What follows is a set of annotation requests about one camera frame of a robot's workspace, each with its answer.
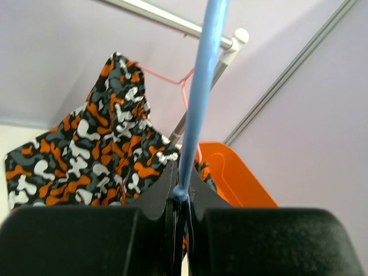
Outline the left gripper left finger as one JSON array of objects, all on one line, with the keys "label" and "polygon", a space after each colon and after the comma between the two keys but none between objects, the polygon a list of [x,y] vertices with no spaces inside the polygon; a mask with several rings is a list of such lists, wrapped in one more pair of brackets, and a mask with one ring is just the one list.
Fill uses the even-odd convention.
[{"label": "left gripper left finger", "polygon": [[37,206],[1,226],[2,275],[177,275],[177,164],[124,206]]}]

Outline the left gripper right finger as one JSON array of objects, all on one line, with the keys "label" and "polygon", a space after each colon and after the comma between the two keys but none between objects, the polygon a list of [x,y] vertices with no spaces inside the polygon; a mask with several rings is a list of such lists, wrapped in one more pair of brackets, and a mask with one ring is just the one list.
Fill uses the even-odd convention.
[{"label": "left gripper right finger", "polygon": [[363,275],[340,220],[325,209],[237,208],[196,170],[189,186],[190,275]]}]

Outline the blue wire hanger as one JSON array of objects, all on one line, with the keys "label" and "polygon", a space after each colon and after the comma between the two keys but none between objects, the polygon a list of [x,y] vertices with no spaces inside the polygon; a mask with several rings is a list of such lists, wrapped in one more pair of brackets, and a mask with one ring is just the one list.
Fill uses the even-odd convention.
[{"label": "blue wire hanger", "polygon": [[186,112],[179,181],[172,191],[173,199],[180,204],[189,197],[191,172],[208,106],[228,5],[228,1],[211,0],[206,6]]}]

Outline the orange camouflage shorts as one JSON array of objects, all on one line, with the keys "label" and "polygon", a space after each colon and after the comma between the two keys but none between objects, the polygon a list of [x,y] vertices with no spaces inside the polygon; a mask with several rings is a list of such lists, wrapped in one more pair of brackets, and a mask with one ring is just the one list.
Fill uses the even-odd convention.
[{"label": "orange camouflage shorts", "polygon": [[9,208],[133,202],[181,154],[150,112],[143,71],[113,53],[81,107],[6,154]]}]

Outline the pink wire hanger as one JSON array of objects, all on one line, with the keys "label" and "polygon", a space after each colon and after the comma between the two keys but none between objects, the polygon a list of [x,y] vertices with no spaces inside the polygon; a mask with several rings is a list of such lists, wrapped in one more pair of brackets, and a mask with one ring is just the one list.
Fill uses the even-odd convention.
[{"label": "pink wire hanger", "polygon": [[[182,79],[180,80],[173,80],[169,77],[166,77],[164,75],[159,74],[158,72],[149,69],[146,66],[143,66],[140,63],[136,63],[136,65],[138,67],[140,67],[141,69],[145,70],[146,72],[148,72],[149,74],[160,78],[170,84],[173,85],[178,85],[181,87],[181,94],[182,94],[182,100],[183,100],[183,104],[185,107],[185,110],[188,110],[188,98],[187,98],[187,94],[186,94],[186,85],[188,83],[188,80],[190,79],[190,77],[193,75],[194,73],[194,69],[192,68]],[[183,133],[184,133],[184,128],[185,128],[185,121],[186,121],[186,115],[184,114],[182,116],[182,118],[180,119],[178,125],[175,127],[175,129],[173,130],[172,134],[170,135],[169,139],[176,144],[179,139],[182,137]]]}]

